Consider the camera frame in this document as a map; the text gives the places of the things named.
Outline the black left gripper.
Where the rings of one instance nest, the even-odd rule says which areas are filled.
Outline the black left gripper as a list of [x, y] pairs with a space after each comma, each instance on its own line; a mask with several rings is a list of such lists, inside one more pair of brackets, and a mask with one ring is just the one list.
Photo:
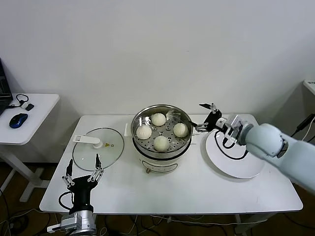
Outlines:
[[69, 210], [70, 213], [77, 211], [88, 210], [93, 212], [94, 207], [90, 204], [91, 190], [94, 189], [98, 181], [101, 179], [104, 170], [101, 166], [99, 154], [96, 154], [95, 158], [95, 170], [91, 175], [77, 177], [72, 180], [73, 160], [71, 159], [65, 175], [62, 176], [62, 180], [65, 182], [66, 187], [73, 193], [73, 206]]

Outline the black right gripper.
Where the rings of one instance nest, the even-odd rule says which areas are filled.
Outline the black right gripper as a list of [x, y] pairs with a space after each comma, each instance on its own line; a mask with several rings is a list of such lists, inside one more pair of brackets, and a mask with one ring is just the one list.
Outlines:
[[195, 128], [197, 132], [211, 132], [214, 129], [217, 129], [221, 132], [226, 132], [226, 119], [222, 117], [222, 113], [219, 109], [217, 109], [214, 103], [207, 104], [199, 104], [199, 106], [206, 108], [209, 111], [208, 116], [206, 117], [204, 123], [197, 124], [190, 121], [191, 125]]

